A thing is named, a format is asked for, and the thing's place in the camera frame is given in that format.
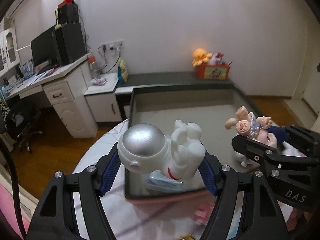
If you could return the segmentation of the pink pig doll figurine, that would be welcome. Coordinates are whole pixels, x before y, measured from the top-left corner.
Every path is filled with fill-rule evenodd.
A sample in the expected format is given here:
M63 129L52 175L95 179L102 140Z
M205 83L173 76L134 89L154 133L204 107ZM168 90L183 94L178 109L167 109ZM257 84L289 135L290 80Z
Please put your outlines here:
M267 130L272 126L270 116L256 117L245 106L241 106L235 113L235 118L230 118L225 123L226 129L235 127L237 133L273 148L277 148L277 139Z

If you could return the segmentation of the white astronaut figurine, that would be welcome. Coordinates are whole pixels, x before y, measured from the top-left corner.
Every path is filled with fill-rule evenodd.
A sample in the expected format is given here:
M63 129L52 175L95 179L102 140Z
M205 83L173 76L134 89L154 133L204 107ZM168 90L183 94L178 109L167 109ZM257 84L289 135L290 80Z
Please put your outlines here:
M175 181L191 180L206 154L195 123L174 123L170 137L151 124L128 128L118 141L118 155L126 169L137 174L159 171Z

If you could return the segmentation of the pink quilt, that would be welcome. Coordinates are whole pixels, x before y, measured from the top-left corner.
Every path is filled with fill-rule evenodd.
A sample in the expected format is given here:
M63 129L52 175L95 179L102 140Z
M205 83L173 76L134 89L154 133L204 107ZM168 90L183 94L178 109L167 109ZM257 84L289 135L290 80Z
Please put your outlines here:
M18 235L18 239L22 239L22 234L18 227L15 215L14 201L12 195L5 189L3 185L1 185L1 212L3 213L7 222L13 229L13 232Z

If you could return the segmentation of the striped white table cloth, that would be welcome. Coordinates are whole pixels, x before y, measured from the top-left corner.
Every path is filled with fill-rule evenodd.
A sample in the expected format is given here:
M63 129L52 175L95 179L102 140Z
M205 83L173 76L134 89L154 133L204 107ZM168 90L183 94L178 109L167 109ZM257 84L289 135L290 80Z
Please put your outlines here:
M101 156L108 154L127 129L128 122L128 119L121 122L98 139L81 158L73 173L81 172L89 165L95 165ZM121 165L111 190L100 198L116 239L180 239L190 233L196 239L200 239L204 226L194 221L195 212L203 205L214 205L215 197L209 193L172 203L134 205L124 197L124 176L124 166ZM243 192L238 193L227 239L236 234L243 195ZM77 220L81 237L89 239L81 213L77 215Z

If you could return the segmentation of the red toy storage box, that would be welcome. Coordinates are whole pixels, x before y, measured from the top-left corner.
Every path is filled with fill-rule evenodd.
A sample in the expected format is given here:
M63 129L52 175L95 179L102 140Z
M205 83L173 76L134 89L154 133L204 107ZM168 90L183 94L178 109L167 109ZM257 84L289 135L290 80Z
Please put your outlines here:
M202 64L195 67L195 73L201 80L226 80L230 68L227 64Z

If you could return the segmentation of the purple plush toy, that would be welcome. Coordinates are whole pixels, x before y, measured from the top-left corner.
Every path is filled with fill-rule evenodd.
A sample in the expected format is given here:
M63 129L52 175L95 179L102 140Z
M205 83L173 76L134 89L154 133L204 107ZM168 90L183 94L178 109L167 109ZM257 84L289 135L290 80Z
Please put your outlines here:
M211 66L218 65L218 64L220 64L220 61L221 61L222 58L223 58L223 56L221 55L221 53L216 53L208 61L208 64L211 65Z

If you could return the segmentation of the blue face mask pack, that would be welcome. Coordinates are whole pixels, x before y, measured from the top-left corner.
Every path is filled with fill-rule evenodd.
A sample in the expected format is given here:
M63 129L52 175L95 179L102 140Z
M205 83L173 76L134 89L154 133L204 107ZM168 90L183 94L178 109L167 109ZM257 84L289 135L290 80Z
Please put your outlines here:
M143 174L142 181L147 189L165 193L180 192L184 187L183 182L167 178L159 171L153 171L148 174Z

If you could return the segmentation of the black office chair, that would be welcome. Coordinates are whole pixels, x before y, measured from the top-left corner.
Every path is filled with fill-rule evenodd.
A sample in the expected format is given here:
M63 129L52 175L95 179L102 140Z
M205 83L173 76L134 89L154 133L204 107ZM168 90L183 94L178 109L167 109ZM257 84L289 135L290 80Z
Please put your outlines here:
M7 106L1 99L1 116L4 121L4 129L8 135L16 141L20 150L25 146L32 153L30 142L34 135L43 135L40 130L41 111L30 101L20 101L14 106Z

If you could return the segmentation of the orange octopus plush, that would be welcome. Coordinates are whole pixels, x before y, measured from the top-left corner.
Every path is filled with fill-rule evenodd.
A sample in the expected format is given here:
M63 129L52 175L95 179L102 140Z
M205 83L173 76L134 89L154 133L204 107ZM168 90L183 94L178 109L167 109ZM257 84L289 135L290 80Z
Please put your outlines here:
M199 48L193 52L193 61L191 64L193 67L200 66L203 63L208 63L212 57L213 55L211 53L208 53L203 48Z

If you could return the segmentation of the yellow blue snack bag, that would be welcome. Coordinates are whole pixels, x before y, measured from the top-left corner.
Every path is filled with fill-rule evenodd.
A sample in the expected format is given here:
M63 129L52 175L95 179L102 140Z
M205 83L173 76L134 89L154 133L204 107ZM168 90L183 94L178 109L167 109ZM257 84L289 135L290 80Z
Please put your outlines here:
M129 74L124 59L120 58L118 65L118 79L120 83L126 83L128 81Z

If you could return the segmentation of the orange cap water bottle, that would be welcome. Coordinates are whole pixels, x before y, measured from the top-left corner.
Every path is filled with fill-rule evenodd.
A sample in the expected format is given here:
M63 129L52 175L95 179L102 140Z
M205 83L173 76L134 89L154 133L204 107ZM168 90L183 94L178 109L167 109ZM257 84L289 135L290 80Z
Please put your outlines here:
M93 54L89 55L88 63L89 63L89 70L90 70L91 78L96 78L97 77L97 62L96 62L95 56Z

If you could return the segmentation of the black computer monitor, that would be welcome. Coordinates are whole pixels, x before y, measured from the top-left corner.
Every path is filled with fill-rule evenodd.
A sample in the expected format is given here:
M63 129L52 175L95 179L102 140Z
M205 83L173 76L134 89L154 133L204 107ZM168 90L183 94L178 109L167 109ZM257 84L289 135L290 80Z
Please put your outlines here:
M31 52L35 67L48 60L53 64L57 64L53 37L54 30L55 26L52 26L31 41Z

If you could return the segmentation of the white glass door cabinet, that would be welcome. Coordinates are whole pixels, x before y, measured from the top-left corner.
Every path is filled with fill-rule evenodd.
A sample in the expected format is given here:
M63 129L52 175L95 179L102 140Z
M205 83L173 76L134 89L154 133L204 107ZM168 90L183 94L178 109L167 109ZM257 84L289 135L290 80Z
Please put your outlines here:
M9 28L1 32L1 75L20 63L17 52L17 41L15 28Z

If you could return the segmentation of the black speaker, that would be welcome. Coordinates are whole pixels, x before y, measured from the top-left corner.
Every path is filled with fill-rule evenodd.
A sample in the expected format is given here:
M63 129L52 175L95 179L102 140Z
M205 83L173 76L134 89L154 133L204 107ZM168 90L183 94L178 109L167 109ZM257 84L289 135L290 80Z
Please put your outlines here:
M65 4L57 8L57 22L58 24L78 23L79 13L77 4Z

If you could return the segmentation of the wall power outlet strip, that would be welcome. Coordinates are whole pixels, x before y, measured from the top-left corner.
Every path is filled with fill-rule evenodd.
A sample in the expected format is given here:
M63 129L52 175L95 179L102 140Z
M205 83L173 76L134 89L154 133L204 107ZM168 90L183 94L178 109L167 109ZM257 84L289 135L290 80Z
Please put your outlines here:
M120 50L124 45L124 40L116 40L111 42L104 42L101 44L103 48L107 50Z

